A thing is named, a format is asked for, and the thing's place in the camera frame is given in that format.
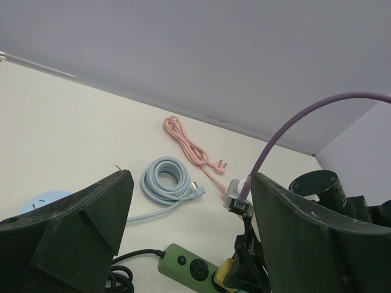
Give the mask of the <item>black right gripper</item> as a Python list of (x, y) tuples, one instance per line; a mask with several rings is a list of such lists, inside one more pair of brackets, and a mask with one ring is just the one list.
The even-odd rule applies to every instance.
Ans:
[(244, 233), (236, 237), (233, 262), (224, 277), (224, 286), (245, 292), (271, 292), (261, 242), (252, 226), (252, 218), (242, 219)]

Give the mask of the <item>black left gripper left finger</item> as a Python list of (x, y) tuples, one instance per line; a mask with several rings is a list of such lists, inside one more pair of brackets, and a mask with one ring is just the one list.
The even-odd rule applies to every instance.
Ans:
[(103, 292), (118, 255), (134, 181), (117, 171), (1, 222), (2, 292)]

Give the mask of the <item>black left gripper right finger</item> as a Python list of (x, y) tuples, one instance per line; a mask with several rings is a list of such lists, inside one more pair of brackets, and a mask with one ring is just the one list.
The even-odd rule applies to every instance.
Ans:
[(390, 292), (390, 228), (341, 215), (267, 176), (252, 200), (272, 292)]

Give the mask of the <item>green power strip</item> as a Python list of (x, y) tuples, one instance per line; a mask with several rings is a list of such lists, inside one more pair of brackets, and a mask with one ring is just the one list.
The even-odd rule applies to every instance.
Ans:
[(158, 271), (200, 293), (228, 292), (214, 281), (218, 266), (177, 245), (170, 244), (158, 263)]

